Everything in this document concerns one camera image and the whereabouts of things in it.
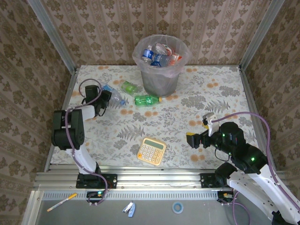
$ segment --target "crushed plastic bottle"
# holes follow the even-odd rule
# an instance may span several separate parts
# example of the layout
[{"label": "crushed plastic bottle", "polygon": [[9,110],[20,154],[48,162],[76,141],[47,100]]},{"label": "crushed plastic bottle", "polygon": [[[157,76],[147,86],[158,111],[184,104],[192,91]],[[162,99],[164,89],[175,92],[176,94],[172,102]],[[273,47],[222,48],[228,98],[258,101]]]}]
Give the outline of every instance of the crushed plastic bottle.
[{"label": "crushed plastic bottle", "polygon": [[154,56],[151,66],[157,66],[157,67],[173,66],[180,59],[181,56],[179,56],[177,53],[173,53],[173,55],[157,54]]},{"label": "crushed plastic bottle", "polygon": [[155,97],[151,95],[135,96],[135,104],[138,106],[154,105],[161,101],[161,97]]},{"label": "crushed plastic bottle", "polygon": [[118,107],[126,104],[126,101],[122,98],[121,94],[108,84],[103,87],[103,90],[108,90],[112,93],[111,99],[109,100],[109,105],[112,107]]},{"label": "crushed plastic bottle", "polygon": [[132,84],[128,81],[121,82],[120,88],[122,91],[131,96],[134,96],[138,92],[138,87],[135,84]]},{"label": "crushed plastic bottle", "polygon": [[154,52],[161,55],[172,55],[172,53],[174,53],[170,47],[161,43],[155,45]]},{"label": "crushed plastic bottle", "polygon": [[148,47],[144,50],[144,53],[142,55],[142,59],[144,60],[145,63],[148,65],[151,64],[152,59],[153,59],[154,52],[152,50],[152,46],[148,45]]}]

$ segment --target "calculator display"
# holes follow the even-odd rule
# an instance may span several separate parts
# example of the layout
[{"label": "calculator display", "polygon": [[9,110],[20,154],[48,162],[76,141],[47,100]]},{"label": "calculator display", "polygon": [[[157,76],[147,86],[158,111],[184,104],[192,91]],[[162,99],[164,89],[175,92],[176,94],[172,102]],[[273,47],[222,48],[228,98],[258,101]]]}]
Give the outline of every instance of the calculator display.
[{"label": "calculator display", "polygon": [[163,149],[164,148],[163,145],[158,144],[156,142],[149,141],[149,140],[145,140],[145,144],[151,145],[151,146],[153,146],[155,148],[158,148],[158,149]]}]

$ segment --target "floral tablecloth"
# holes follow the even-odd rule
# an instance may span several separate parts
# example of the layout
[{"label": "floral tablecloth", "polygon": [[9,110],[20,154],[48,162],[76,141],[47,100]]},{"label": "floral tablecloth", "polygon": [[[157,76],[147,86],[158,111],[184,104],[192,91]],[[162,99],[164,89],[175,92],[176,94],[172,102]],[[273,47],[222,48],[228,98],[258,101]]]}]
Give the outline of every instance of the floral tablecloth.
[{"label": "floral tablecloth", "polygon": [[[192,149],[186,142],[186,132],[202,133],[205,130],[202,116],[208,112],[222,118],[233,112],[248,111],[237,66],[185,66],[175,93],[151,107],[136,107],[134,98],[119,89],[118,84],[127,80],[146,94],[137,66],[81,66],[69,106],[81,103],[78,86],[88,78],[111,85],[127,101],[125,107],[108,107],[102,117],[85,121],[85,145],[99,165],[151,166],[136,157],[142,140],[148,136],[167,144],[160,167],[217,168],[223,162],[215,158],[215,149]],[[247,142],[257,146],[249,115],[222,122],[225,121],[237,123],[244,130]],[[227,159],[220,151],[217,156]],[[51,163],[74,164],[59,148],[55,149]]]}]

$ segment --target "calculator keypad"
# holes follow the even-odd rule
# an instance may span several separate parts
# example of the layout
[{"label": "calculator keypad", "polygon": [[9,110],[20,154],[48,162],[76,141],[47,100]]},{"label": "calculator keypad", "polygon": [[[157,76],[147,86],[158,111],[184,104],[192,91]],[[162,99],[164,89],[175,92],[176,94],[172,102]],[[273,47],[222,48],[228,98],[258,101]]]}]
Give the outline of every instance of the calculator keypad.
[{"label": "calculator keypad", "polygon": [[164,149],[157,149],[143,143],[137,153],[137,158],[153,165],[159,165],[164,155]]}]

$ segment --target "green plastic bottle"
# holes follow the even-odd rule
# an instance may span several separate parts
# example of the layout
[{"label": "green plastic bottle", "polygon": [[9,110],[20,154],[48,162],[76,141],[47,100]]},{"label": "green plastic bottle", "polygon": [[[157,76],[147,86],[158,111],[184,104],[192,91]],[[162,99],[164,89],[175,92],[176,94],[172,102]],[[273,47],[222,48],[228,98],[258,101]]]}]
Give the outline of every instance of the green plastic bottle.
[{"label": "green plastic bottle", "polygon": [[161,97],[155,97],[151,95],[135,96],[135,104],[138,106],[154,105],[161,101],[162,101]]},{"label": "green plastic bottle", "polygon": [[122,91],[125,93],[134,96],[137,93],[137,86],[128,81],[124,81],[124,83],[120,83],[120,87]]}]

